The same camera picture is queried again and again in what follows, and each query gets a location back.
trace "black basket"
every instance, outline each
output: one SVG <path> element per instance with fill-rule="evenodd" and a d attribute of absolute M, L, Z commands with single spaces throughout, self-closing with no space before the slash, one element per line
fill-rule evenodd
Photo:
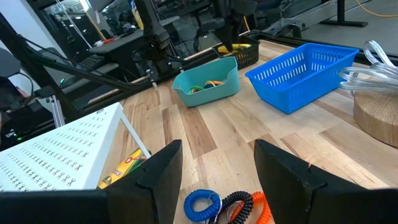
<path fill-rule="evenodd" d="M 252 38 L 242 35 L 239 37 L 240 44 L 251 44 L 250 47 L 240 50 L 236 53 L 227 53 L 222 54 L 218 52 L 218 47 L 221 47 L 223 44 L 219 44 L 213 47 L 213 50 L 216 52 L 219 58 L 223 57 L 235 57 L 236 61 L 238 62 L 238 70 L 242 68 L 246 68 L 249 65 L 252 65 L 259 60 L 259 45 L 260 42 L 253 40 Z"/>

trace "wooden round block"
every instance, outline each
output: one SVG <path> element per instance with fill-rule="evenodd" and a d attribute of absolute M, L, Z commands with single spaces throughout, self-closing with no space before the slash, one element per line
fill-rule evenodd
<path fill-rule="evenodd" d="M 356 91 L 354 120 L 372 137 L 398 147 L 398 93 Z"/>

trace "wooden tabletop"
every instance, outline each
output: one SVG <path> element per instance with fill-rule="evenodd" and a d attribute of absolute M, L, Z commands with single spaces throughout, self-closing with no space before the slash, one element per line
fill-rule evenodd
<path fill-rule="evenodd" d="M 398 150 L 358 127 L 349 92 L 335 90 L 290 115 L 257 96 L 244 74 L 291 49 L 262 41 L 260 61 L 239 72 L 241 90 L 229 98 L 187 108 L 172 90 L 171 80 L 157 91 L 151 88 L 122 101 L 148 150 L 156 153 L 173 139 L 183 142 L 176 223 L 191 223 L 183 201 L 193 190 L 211 189 L 222 197 L 237 190 L 262 191 L 253 158 L 255 139 L 369 189 L 398 186 Z M 114 144 L 102 177 L 137 147 L 122 125 L 115 141 L 121 143 Z"/>

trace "black coiled cord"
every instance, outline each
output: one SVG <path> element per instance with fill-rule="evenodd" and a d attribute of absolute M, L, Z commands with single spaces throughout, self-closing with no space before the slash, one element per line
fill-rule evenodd
<path fill-rule="evenodd" d="M 251 210 L 253 209 L 253 197 L 247 192 L 233 192 L 223 199 L 223 206 L 221 207 L 220 213 L 228 209 L 233 203 L 243 201 L 244 205 L 239 214 L 231 220 L 228 224 L 243 224 L 249 217 Z M 209 224 L 218 223 L 218 219 L 213 217 L 209 220 Z"/>

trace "blue coiled keychain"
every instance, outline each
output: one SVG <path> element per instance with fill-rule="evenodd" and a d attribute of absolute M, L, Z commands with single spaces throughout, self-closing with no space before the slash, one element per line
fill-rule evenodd
<path fill-rule="evenodd" d="M 195 212 L 193 210 L 193 205 L 198 199 L 201 198 L 210 199 L 213 204 L 201 212 Z M 218 215 L 221 210 L 221 203 L 222 198 L 216 192 L 212 190 L 196 190 L 190 193 L 190 195 L 188 195 L 184 201 L 185 215 L 193 222 L 206 221 L 211 217 Z"/>

